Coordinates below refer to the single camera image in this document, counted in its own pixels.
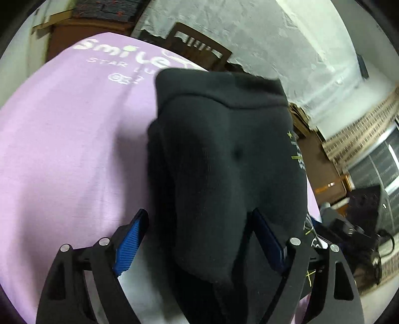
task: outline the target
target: folded black clothing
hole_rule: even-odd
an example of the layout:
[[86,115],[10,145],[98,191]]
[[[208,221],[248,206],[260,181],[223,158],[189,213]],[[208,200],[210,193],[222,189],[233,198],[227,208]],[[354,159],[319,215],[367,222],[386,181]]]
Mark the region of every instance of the folded black clothing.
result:
[[166,69],[148,135],[156,226],[190,323],[257,324],[280,284],[253,234],[261,212],[282,246],[303,231],[306,173],[278,80]]

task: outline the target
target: purple cloth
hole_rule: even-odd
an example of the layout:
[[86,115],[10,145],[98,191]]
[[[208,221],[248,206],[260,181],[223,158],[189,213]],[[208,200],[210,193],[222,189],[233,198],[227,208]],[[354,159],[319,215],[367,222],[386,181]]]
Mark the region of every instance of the purple cloth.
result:
[[[96,35],[46,63],[0,110],[0,284],[28,324],[62,244],[90,246],[139,208],[151,214],[146,130],[154,75],[167,66],[201,69],[133,38]],[[315,200],[309,206],[316,215]]]

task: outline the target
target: wooden chair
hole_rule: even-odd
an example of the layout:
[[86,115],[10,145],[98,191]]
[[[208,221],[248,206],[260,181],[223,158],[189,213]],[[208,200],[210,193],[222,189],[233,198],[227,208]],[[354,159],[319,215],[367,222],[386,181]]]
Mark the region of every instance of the wooden chair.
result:
[[[175,37],[178,32],[187,35],[187,41]],[[231,51],[227,48],[181,22],[177,22],[170,31],[165,48],[211,71],[224,71],[224,65],[231,56]]]

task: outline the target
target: plaid curtain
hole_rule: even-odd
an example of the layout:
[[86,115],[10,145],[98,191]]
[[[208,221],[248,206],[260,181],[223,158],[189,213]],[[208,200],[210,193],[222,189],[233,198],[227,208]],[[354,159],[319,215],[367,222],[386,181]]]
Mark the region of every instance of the plaid curtain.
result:
[[392,124],[399,114],[399,86],[377,107],[344,128],[323,144],[327,157],[342,169],[356,160]]

